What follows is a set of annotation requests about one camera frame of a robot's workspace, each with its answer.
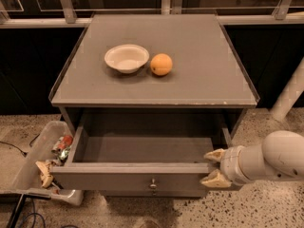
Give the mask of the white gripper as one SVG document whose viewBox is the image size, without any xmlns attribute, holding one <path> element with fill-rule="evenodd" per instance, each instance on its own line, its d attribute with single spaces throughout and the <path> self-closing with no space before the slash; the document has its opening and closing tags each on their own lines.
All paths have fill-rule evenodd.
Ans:
<svg viewBox="0 0 304 228">
<path fill-rule="evenodd" d="M 220 162 L 220 171 L 212 171 L 199 182 L 209 188 L 228 188 L 232 184 L 242 186 L 253 181 L 246 177 L 241 170 L 239 157 L 244 146 L 220 148 L 206 153 L 203 157 L 210 162 Z"/>
</svg>

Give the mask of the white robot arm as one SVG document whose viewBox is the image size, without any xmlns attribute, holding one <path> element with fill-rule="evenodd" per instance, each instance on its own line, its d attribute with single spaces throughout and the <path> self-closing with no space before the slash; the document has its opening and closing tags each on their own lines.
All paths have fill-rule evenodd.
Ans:
<svg viewBox="0 0 304 228">
<path fill-rule="evenodd" d="M 266 129 L 268 121 L 287 124 L 287 115 L 304 91 L 304 60 L 267 110 L 249 110 L 241 124 L 249 132 Z M 304 179 L 304 136 L 285 127 L 265 135 L 259 144 L 231 146 L 204 155 L 219 165 L 200 183 L 209 188 L 242 186 L 254 181 L 301 181 Z"/>
</svg>

